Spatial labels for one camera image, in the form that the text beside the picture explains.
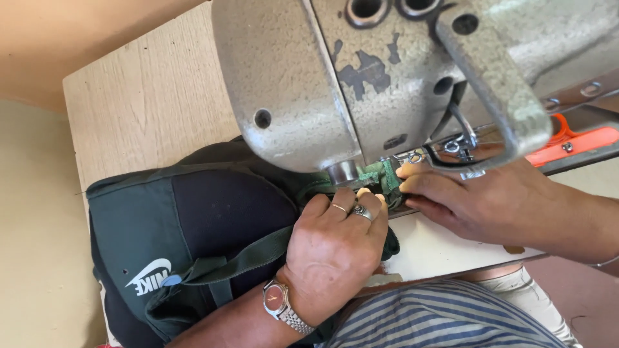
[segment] left hand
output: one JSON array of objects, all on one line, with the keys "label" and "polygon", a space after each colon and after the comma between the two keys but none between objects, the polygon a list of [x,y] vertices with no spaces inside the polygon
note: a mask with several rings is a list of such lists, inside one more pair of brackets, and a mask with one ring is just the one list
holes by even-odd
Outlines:
[{"label": "left hand", "polygon": [[[355,193],[341,188],[333,203],[350,212]],[[286,265],[277,274],[289,288],[297,315],[317,326],[340,310],[365,285],[380,263],[387,236],[387,204],[368,189],[358,192],[374,221],[348,215],[323,194],[315,196],[295,224]]]}]

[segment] sewing machine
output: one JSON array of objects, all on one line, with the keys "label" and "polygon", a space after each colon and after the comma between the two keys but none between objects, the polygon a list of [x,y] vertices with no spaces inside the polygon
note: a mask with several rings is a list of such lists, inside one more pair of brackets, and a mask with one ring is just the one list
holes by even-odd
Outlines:
[{"label": "sewing machine", "polygon": [[[226,0],[212,20],[253,151],[337,185],[419,148],[483,175],[545,146],[549,115],[619,89],[616,0]],[[490,127],[503,152],[474,157]]]}]

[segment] striped shirt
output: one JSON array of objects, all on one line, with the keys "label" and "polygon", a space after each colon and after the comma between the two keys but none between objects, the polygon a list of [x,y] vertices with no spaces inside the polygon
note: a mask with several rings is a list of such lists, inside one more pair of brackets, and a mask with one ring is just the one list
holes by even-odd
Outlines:
[{"label": "striped shirt", "polygon": [[453,279],[367,300],[319,348],[565,348],[548,329],[481,286]]}]

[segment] bracelet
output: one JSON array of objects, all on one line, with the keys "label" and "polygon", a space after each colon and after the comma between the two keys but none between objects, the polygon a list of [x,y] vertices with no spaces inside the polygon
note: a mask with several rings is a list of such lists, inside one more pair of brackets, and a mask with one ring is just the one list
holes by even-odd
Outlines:
[{"label": "bracelet", "polygon": [[617,255],[617,257],[615,257],[615,258],[613,258],[613,259],[611,259],[611,260],[609,260],[609,261],[606,261],[606,262],[604,262],[604,263],[594,263],[594,264],[588,264],[587,266],[591,266],[591,267],[602,267],[602,266],[606,266],[607,264],[611,264],[611,263],[613,263],[613,262],[615,262],[615,261],[617,261],[617,260],[619,260],[619,255]]}]

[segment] red watch face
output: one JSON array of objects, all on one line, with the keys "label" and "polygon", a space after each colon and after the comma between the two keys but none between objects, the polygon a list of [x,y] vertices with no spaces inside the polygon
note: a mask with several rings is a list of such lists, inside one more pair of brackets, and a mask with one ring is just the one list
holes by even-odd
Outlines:
[{"label": "red watch face", "polygon": [[264,292],[264,305],[270,311],[279,310],[284,304],[284,293],[279,286],[272,285]]}]

